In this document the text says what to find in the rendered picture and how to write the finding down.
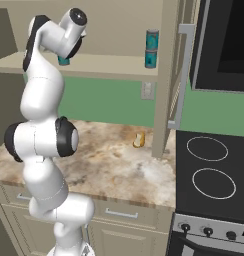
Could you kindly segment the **beige cupboard door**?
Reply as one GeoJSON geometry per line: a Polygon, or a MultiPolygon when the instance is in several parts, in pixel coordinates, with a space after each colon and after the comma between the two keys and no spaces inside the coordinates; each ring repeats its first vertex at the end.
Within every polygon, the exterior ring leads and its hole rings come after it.
{"type": "Polygon", "coordinates": [[[36,219],[25,207],[2,205],[26,256],[46,256],[55,246],[53,223],[36,219]]]}
{"type": "Polygon", "coordinates": [[[167,233],[92,221],[88,234],[96,256],[165,256],[166,253],[167,233]]]}

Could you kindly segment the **black microwave oven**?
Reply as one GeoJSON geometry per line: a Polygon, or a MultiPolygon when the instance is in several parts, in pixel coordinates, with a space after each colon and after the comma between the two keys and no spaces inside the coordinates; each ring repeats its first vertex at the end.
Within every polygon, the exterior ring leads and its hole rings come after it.
{"type": "Polygon", "coordinates": [[[244,0],[200,0],[190,84],[244,93],[244,0]]]}

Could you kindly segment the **yellow bread piece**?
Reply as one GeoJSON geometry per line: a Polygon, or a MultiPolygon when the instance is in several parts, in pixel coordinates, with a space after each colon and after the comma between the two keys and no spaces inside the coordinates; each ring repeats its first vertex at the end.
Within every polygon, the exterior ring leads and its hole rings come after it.
{"type": "Polygon", "coordinates": [[[133,141],[133,146],[135,148],[141,148],[145,145],[145,133],[144,132],[140,132],[136,134],[136,138],[133,141]]]}

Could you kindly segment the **beige cabinet door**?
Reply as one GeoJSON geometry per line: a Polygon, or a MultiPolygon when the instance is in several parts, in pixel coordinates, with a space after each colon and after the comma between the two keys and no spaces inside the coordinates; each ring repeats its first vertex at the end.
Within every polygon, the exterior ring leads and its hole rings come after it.
{"type": "Polygon", "coordinates": [[[158,48],[158,78],[152,156],[161,158],[165,151],[177,108],[186,35],[179,34],[180,24],[194,24],[200,0],[163,0],[158,48]]]}

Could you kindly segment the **black stove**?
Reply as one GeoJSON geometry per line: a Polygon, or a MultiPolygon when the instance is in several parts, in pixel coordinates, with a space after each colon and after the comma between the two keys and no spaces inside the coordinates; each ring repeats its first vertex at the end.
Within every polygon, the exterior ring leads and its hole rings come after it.
{"type": "Polygon", "coordinates": [[[166,256],[181,256],[180,238],[193,237],[244,244],[244,137],[176,132],[176,207],[166,256]],[[205,227],[213,229],[211,236],[205,227]]]}

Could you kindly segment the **beige drawer front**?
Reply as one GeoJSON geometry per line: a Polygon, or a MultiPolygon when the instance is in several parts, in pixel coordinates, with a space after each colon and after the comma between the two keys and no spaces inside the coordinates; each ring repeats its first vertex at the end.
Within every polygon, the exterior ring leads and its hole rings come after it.
{"type": "Polygon", "coordinates": [[[22,193],[23,196],[31,197],[28,189],[22,184],[12,184],[0,182],[0,215],[3,215],[5,208],[12,210],[22,210],[29,214],[29,201],[17,199],[17,195],[22,193]]]}
{"type": "Polygon", "coordinates": [[[95,220],[110,221],[116,224],[131,225],[139,228],[152,229],[167,233],[174,208],[171,206],[160,206],[155,204],[135,202],[113,198],[94,198],[95,220]],[[137,219],[113,216],[105,213],[105,209],[111,211],[135,214],[138,212],[137,219]]]}

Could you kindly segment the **white wall outlet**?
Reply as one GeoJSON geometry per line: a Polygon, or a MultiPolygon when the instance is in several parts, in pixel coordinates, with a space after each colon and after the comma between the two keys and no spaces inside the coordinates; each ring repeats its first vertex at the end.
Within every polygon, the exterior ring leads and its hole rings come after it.
{"type": "Polygon", "coordinates": [[[155,82],[143,82],[141,86],[141,99],[153,100],[155,94],[155,82]]]}

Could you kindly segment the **beige wall cabinet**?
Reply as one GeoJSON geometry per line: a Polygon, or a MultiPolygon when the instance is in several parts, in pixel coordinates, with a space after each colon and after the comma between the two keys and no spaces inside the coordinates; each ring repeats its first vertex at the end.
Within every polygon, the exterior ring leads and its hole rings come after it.
{"type": "Polygon", "coordinates": [[[16,48],[0,58],[0,73],[20,73],[31,19],[45,14],[55,22],[72,7],[88,18],[87,36],[68,66],[49,52],[43,56],[65,76],[156,81],[158,70],[144,67],[148,29],[161,28],[163,0],[0,0],[16,48]]]}

